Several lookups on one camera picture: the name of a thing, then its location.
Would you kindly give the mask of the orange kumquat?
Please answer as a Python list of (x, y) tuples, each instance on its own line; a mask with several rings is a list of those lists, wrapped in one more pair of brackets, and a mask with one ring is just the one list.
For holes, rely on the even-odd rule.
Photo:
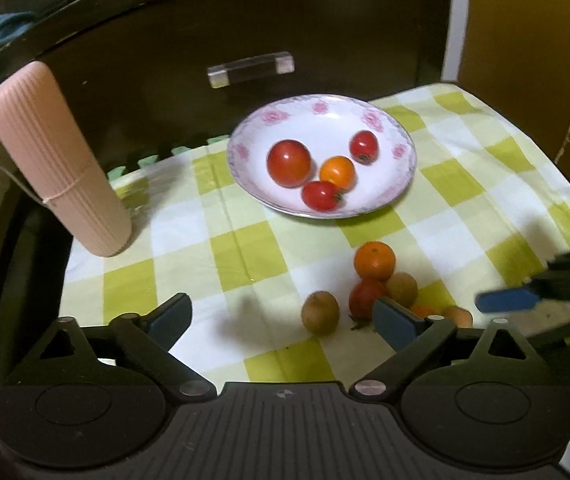
[(418, 318), (428, 318), (430, 315), (438, 315), (439, 312), (433, 307), (424, 306), (423, 304), (413, 304), (410, 311)]
[(395, 272), (397, 256), (393, 249), (383, 242), (367, 242), (355, 252), (353, 266), (358, 276), (385, 282)]

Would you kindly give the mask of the brown longan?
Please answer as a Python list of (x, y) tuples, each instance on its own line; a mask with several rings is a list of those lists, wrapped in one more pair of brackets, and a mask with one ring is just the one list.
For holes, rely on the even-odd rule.
[(317, 290), (308, 296), (301, 308), (301, 322), (311, 334), (325, 336), (338, 326), (340, 307), (329, 292)]
[(407, 272), (392, 274), (386, 282), (388, 296), (404, 308), (411, 308), (419, 294), (415, 278)]
[(452, 321), (458, 328), (471, 328), (474, 324), (472, 314), (461, 307), (447, 307), (441, 312), (441, 315)]

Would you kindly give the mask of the red cherry tomato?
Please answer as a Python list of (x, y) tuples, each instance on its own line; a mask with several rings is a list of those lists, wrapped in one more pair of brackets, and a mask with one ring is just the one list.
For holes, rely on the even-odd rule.
[(378, 298), (386, 295), (386, 287), (373, 278), (364, 278), (352, 288), (348, 308), (351, 318), (357, 322), (368, 323), (373, 318), (373, 307)]
[(378, 156), (378, 141), (370, 130), (355, 133), (349, 142), (351, 157), (363, 165), (370, 165)]
[(315, 211), (332, 211), (343, 199), (340, 188), (329, 181), (311, 181), (301, 190), (302, 201)]

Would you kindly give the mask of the orange kumquat top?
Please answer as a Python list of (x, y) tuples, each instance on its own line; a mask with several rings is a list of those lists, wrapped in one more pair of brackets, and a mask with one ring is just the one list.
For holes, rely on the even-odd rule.
[(397, 256), (393, 249), (383, 242), (367, 242), (355, 252), (353, 266), (358, 276), (385, 282), (395, 272)]

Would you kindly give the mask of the small orange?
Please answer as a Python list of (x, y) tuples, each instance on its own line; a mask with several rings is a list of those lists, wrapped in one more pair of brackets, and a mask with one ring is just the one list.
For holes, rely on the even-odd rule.
[(357, 180), (355, 165), (348, 157), (333, 156), (323, 162), (319, 171), (319, 179), (331, 182), (341, 191), (349, 192)]

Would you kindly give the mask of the red cherry tomato front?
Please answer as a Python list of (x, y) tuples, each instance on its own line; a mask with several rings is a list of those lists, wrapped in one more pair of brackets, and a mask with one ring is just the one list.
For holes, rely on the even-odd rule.
[(355, 133), (349, 142), (351, 157), (363, 165), (370, 165), (378, 156), (378, 141), (370, 130)]

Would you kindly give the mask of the large red tomato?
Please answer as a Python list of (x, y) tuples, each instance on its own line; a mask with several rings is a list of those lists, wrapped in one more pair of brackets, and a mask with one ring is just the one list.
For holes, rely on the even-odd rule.
[(283, 188), (299, 188), (311, 174), (312, 159), (299, 141), (282, 140), (271, 147), (267, 169), (271, 179)]

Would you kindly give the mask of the green white checkered tablecloth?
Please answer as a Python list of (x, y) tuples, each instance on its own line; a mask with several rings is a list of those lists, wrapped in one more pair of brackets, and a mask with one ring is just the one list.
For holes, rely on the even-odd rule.
[(570, 248), (570, 184), (506, 119), (451, 84), (384, 104), (419, 155), (398, 203), (347, 220), (287, 216), (233, 181), (224, 142), (197, 148), (116, 180), (142, 231), (113, 258), (72, 245), (62, 312), (102, 323), (186, 292), (194, 321), (174, 351), (215, 384), (351, 380), (390, 356), (381, 337), (347, 321), (312, 336), (299, 311), (318, 289), (347, 300), (362, 244), (388, 244), (420, 302), (463, 308)]

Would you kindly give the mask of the white floral porcelain plate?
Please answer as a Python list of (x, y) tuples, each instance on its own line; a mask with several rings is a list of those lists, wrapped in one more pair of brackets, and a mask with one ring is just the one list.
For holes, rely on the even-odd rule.
[[(268, 152), (279, 141), (300, 142), (318, 172), (326, 159), (348, 157), (352, 136), (362, 130), (375, 136), (377, 156), (369, 164), (355, 163), (355, 186), (332, 211), (313, 210), (298, 188), (283, 188), (269, 176)], [(234, 181), (265, 206), (297, 217), (343, 219), (400, 197), (414, 178), (417, 154), (407, 130), (385, 110), (349, 96), (309, 94), (275, 101), (246, 117), (227, 144), (227, 166)]]

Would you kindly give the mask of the brown wooden door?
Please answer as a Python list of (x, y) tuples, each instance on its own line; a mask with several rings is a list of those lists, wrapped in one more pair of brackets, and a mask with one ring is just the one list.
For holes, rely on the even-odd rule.
[(570, 180), (570, 0), (470, 0), (460, 82)]

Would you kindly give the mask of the pink ribbed cylinder container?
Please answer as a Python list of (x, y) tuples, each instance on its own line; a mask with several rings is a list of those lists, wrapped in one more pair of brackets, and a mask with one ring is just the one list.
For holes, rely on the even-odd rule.
[(127, 246), (128, 212), (46, 64), (30, 62), (0, 84), (0, 141), (42, 203), (88, 252), (111, 257)]

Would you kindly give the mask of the dark wooden cabinet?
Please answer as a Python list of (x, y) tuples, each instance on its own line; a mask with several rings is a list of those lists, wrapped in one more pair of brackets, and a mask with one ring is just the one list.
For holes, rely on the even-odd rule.
[[(77, 0), (4, 46), (52, 70), (101, 167), (229, 134), (264, 104), (372, 101), (440, 79), (451, 0)], [(294, 73), (212, 89), (207, 68), (287, 51)]]

